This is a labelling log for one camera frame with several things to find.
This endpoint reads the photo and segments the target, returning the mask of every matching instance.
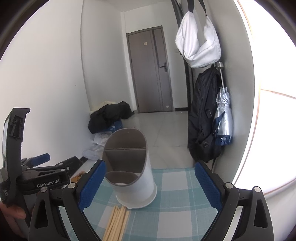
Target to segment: door handle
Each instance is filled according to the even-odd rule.
[[[167,67],[166,67],[166,63],[163,63],[163,66],[159,66],[160,68],[164,68],[165,69],[165,72],[168,71]]]

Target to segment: chopstick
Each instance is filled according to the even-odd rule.
[[[118,206],[113,207],[103,241],[122,240],[129,213],[129,211],[126,211],[125,206],[122,206],[121,208]]]

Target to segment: black backpack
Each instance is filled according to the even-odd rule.
[[[221,77],[214,65],[198,75],[188,115],[188,148],[195,161],[208,162],[221,153],[213,133],[219,87]]]

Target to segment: backpack strap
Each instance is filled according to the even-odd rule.
[[[205,11],[205,15],[207,15],[206,9],[205,9],[205,3],[203,2],[203,0],[198,0],[200,5],[202,6],[202,8]],[[188,11],[193,12],[194,10],[194,0],[187,0],[187,4],[188,4]]]

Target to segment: baseboard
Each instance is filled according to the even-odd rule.
[[[188,107],[175,108],[175,111],[188,111]]]

